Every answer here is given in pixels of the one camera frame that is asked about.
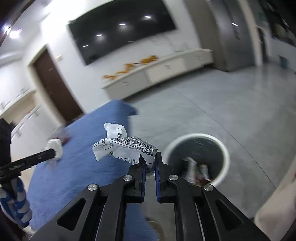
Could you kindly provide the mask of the blue white gloved left hand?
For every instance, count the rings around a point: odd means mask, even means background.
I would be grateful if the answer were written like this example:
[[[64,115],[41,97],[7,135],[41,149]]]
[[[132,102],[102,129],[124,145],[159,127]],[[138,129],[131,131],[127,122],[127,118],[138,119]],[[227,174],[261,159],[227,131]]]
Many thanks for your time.
[[[1,187],[1,210],[6,217],[17,224],[20,229],[26,228],[32,219],[32,210],[27,200],[26,191],[20,178],[11,181],[14,197],[11,197],[6,190]]]

